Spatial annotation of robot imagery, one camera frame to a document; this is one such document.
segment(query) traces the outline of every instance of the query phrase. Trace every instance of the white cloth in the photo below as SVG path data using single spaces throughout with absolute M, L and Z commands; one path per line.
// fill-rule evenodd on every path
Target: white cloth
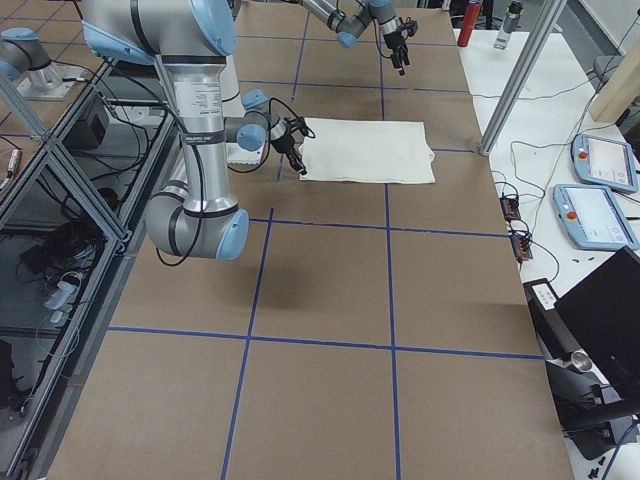
M 307 118 L 302 180 L 434 183 L 433 151 L 421 122 L 361 122 Z

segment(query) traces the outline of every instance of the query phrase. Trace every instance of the black monitor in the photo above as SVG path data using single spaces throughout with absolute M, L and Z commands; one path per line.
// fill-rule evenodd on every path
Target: black monitor
M 621 248 L 555 306 L 620 397 L 640 398 L 640 258 Z

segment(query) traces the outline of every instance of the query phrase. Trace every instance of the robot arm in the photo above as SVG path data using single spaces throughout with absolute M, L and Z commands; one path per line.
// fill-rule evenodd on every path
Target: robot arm
M 33 88 L 53 90 L 62 85 L 62 75 L 51 62 L 38 36 L 28 28 L 10 28 L 2 32 L 0 42 L 0 71 L 10 80 L 29 72 Z
M 155 65 L 178 117 L 184 160 L 149 201 L 145 221 L 151 240 L 183 258 L 236 258 L 244 249 L 249 217 L 230 191 L 227 139 L 257 150 L 269 132 L 274 148 L 306 172 L 292 121 L 281 119 L 261 92 L 245 97 L 244 117 L 225 122 L 222 98 L 229 92 L 223 94 L 221 75 L 232 65 L 236 46 L 226 0 L 85 0 L 83 5 L 89 47 L 107 57 Z M 237 91 L 235 72 L 231 76 Z
M 351 17 L 337 10 L 327 0 L 299 0 L 300 5 L 319 18 L 331 30 L 338 34 L 338 42 L 346 48 L 351 48 L 376 20 L 380 25 L 380 33 L 385 44 L 391 50 L 391 62 L 400 75 L 404 75 L 404 66 L 410 65 L 407 37 L 413 37 L 418 31 L 415 20 L 406 21 L 396 16 L 390 0 L 356 0 L 359 8 Z

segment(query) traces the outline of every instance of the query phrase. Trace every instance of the brown table surface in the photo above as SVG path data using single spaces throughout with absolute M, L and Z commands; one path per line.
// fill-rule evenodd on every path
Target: brown table surface
M 308 117 L 424 122 L 436 183 L 231 174 L 245 252 L 171 269 L 145 241 L 50 480 L 572 478 L 447 14 L 400 13 L 404 78 L 371 36 L 245 3 L 238 76 Z

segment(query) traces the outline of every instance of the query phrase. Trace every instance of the blue joint cap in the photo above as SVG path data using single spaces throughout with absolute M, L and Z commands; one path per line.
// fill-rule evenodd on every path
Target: blue joint cap
M 135 45 L 131 45 L 84 20 L 82 26 L 85 42 L 95 53 L 138 65 L 153 65 L 153 57 Z
M 267 132 L 260 125 L 250 123 L 238 130 L 237 139 L 240 148 L 255 152 L 266 142 Z
M 0 72 L 4 73 L 12 81 L 20 76 L 20 72 L 13 65 L 2 60 L 0 60 Z
M 243 208 L 238 210 L 222 234 L 222 240 L 216 251 L 217 260 L 235 260 L 240 256 L 247 243 L 249 234 L 249 214 Z
M 245 110 L 251 110 L 269 100 L 262 90 L 256 89 L 242 96 L 242 106 Z
M 349 32 L 338 32 L 338 43 L 344 48 L 353 47 L 358 41 L 358 37 L 351 35 Z
M 236 49 L 236 29 L 227 0 L 189 0 L 191 12 L 211 48 L 220 55 Z
M 37 40 L 38 36 L 30 28 L 10 28 L 2 32 L 2 39 L 13 42 Z

